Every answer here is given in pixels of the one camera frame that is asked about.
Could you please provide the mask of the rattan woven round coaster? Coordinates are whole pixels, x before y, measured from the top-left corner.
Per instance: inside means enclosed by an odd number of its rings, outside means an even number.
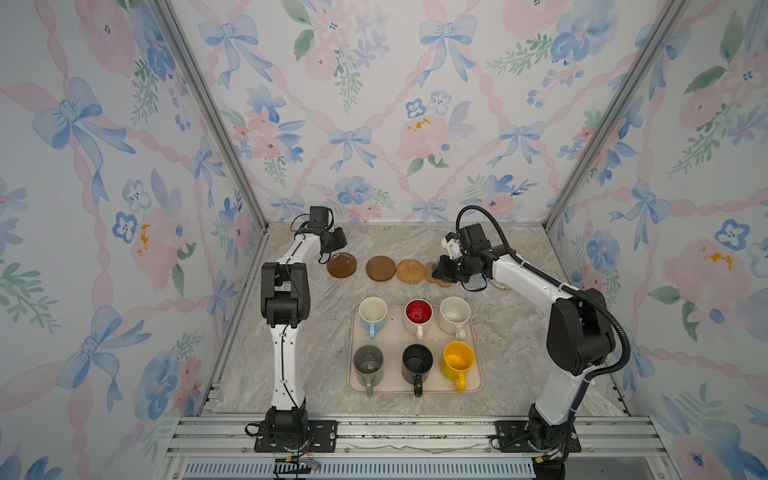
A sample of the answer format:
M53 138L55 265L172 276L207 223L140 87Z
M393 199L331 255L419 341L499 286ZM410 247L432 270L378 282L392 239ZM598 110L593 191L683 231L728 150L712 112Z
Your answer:
M415 285L426 277L425 265L414 259L405 259L396 266L397 278L406 284Z

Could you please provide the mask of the dark wooden coaster white marks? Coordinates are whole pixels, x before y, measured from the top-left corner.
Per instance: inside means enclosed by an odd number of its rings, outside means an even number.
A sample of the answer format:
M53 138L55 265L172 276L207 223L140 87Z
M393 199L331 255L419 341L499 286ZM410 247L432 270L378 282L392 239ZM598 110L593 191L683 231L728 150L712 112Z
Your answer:
M327 272L334 278L348 278L357 270L357 259L350 253L342 252L331 256L326 264Z

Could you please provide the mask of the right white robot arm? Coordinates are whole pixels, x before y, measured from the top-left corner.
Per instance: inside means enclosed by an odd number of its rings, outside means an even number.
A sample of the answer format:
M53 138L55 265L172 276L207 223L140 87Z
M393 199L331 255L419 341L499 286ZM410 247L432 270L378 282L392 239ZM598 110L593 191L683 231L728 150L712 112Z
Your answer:
M549 315L546 351L552 366L532 404L523 439L546 459L567 454L575 414L592 380L623 369L629 340L594 288L581 290L544 273L506 244L493 246L479 224L447 234L434 277L466 283L480 275L525 296Z

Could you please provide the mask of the cork paw print coaster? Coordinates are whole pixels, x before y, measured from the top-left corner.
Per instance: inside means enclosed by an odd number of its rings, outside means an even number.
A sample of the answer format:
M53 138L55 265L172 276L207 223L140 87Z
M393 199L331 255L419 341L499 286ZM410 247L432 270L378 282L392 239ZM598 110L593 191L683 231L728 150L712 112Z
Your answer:
M445 282L445 281L443 281L441 279L438 279L438 278L434 277L434 272L437 269L437 266L438 266L438 264L436 262L428 262L425 265L425 272L426 272L425 279L426 279L426 281L429 282L429 283L432 283L432 284L439 285L439 286L441 286L443 288L451 287L452 283Z

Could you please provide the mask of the blue woven round coaster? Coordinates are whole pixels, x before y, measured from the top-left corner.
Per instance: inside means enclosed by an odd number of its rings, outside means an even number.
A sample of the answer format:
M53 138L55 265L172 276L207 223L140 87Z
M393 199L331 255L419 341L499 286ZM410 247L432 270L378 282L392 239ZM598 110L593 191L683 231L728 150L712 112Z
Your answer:
M470 277L470 280L467 285L467 289L469 291L483 291L485 290L490 284L492 283L491 280L486 278L482 273L472 275Z

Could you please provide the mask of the plain brown wooden coaster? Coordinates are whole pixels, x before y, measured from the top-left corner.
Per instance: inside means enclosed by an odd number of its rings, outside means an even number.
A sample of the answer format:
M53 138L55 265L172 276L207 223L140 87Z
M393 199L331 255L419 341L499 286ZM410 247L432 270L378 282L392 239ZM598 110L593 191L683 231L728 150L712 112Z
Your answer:
M392 279L397 270L396 263L388 256L377 255L366 263L366 274L376 282L385 282Z

